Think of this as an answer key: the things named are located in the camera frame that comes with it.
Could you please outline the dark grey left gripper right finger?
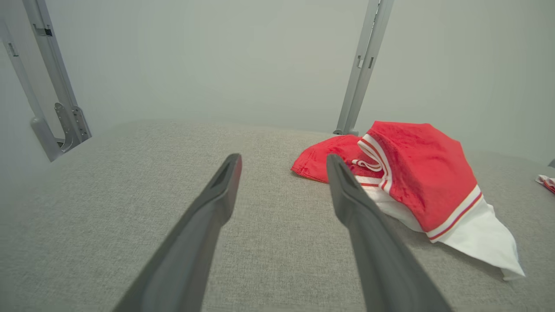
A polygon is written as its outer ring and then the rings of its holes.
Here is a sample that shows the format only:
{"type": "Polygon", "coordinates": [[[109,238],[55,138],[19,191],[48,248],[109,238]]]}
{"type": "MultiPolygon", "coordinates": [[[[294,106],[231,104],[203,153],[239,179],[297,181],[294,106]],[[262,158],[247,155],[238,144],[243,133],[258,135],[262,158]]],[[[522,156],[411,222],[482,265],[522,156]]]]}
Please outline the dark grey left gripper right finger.
{"type": "Polygon", "coordinates": [[[450,312],[414,255],[337,154],[326,170],[335,214],[347,227],[369,312],[450,312]]]}

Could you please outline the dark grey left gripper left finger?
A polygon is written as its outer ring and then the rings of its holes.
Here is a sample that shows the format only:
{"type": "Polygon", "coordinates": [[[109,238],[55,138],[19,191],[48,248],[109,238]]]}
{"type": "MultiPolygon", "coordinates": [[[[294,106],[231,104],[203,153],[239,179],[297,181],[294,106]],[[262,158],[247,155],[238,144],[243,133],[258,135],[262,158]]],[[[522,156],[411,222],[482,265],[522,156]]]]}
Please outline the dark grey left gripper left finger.
{"type": "Polygon", "coordinates": [[[242,157],[230,154],[166,236],[115,312],[199,312],[216,243],[233,214],[242,157]]]}

